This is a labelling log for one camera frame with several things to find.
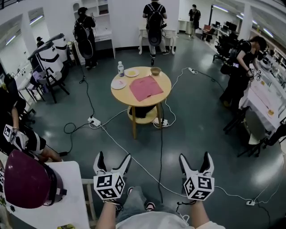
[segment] black pants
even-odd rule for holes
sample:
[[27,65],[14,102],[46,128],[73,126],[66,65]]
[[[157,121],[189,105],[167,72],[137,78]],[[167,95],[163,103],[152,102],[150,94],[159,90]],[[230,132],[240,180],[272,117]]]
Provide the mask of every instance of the black pants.
[[93,56],[90,59],[85,59],[85,66],[94,67],[94,66],[97,66],[97,54],[96,54],[96,49],[95,49],[94,35],[92,32],[90,36],[88,37],[88,40],[90,41],[91,46],[93,47]]
[[229,104],[231,103],[232,109],[237,110],[240,99],[244,95],[244,90],[247,89],[248,82],[249,78],[245,73],[239,72],[239,70],[238,72],[231,74],[228,86],[220,99],[222,101],[227,101]]

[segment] white tablecloth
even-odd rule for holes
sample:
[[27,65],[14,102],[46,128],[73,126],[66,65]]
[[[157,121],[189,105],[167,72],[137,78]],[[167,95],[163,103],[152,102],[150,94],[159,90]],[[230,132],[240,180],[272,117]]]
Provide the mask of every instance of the white tablecloth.
[[[272,93],[266,84],[262,85],[261,81],[254,80],[244,91],[239,107],[250,106],[263,123],[265,129],[274,133],[280,126],[277,100],[276,94]],[[270,116],[268,110],[273,110],[274,115]]]

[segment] white plate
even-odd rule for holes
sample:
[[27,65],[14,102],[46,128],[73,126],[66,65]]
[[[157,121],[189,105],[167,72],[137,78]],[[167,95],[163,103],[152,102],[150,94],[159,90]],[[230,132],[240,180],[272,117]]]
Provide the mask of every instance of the white plate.
[[113,89],[119,90],[126,86],[126,82],[124,80],[114,80],[111,82],[111,87]]
[[135,68],[126,69],[124,73],[125,73],[125,76],[128,76],[128,77],[136,77],[139,75],[139,71]]

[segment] person wearing black clothes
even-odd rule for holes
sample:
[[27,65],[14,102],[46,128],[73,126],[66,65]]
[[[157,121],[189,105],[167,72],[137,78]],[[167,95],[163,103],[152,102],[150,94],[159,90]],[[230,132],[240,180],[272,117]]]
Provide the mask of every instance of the person wearing black clothes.
[[37,37],[37,47],[39,48],[43,44],[45,44],[45,43],[42,41],[42,38],[41,37]]
[[[162,17],[164,19],[167,19],[167,14],[166,14],[166,8],[161,5],[159,3],[158,0],[151,0],[151,4],[147,4],[143,10],[143,18],[147,18],[149,20],[150,16],[151,16],[151,8],[153,7],[153,11],[159,10],[160,9],[160,14],[162,15]],[[162,37],[162,41],[159,45],[160,50],[162,52],[163,55],[167,55],[169,54],[169,51],[166,50],[166,44],[165,44],[165,39],[164,37]],[[150,55],[152,58],[156,57],[156,50],[154,46],[151,46],[151,44],[149,44],[149,49],[150,49]]]
[[84,28],[89,29],[88,40],[90,41],[93,47],[93,56],[90,59],[85,59],[85,68],[95,68],[97,66],[97,55],[96,55],[96,49],[95,49],[95,38],[94,38],[93,30],[92,30],[92,28],[95,27],[95,22],[91,17],[85,14],[87,10],[88,9],[85,7],[79,8],[79,10],[77,11],[79,15],[79,19],[77,19],[77,21],[79,23],[82,23]]
[[6,154],[10,154],[14,149],[14,145],[6,140],[3,135],[6,124],[14,128],[15,131],[20,131],[25,134],[29,140],[26,149],[36,155],[40,161],[45,162],[49,158],[53,161],[61,162],[59,154],[46,146],[46,140],[39,137],[37,133],[28,127],[19,123],[19,116],[24,112],[25,101],[15,99],[10,93],[0,88],[1,109],[0,109],[0,149]]
[[190,37],[194,39],[196,34],[196,29],[199,28],[199,21],[201,19],[201,12],[197,9],[197,6],[194,4],[193,8],[189,11],[189,20],[190,20],[190,28],[191,35]]
[[241,44],[238,56],[236,58],[238,68],[233,67],[228,86],[220,100],[226,107],[230,107],[235,112],[239,108],[240,99],[244,95],[244,90],[247,89],[248,82],[253,80],[253,74],[249,65],[252,63],[258,70],[257,56],[259,51],[266,49],[266,41],[260,36],[253,37],[249,41]]

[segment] white column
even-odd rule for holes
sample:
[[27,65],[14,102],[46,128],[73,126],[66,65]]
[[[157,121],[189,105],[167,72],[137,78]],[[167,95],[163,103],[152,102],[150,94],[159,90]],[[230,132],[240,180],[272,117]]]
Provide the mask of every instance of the white column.
[[243,17],[243,21],[242,21],[242,25],[240,29],[240,35],[238,37],[239,39],[244,39],[244,40],[249,39],[250,31],[252,28],[252,21],[253,21],[253,17],[252,17],[251,6],[249,3],[245,3],[244,17]]
[[21,33],[29,54],[37,49],[37,43],[34,38],[28,12],[23,13],[21,21]]

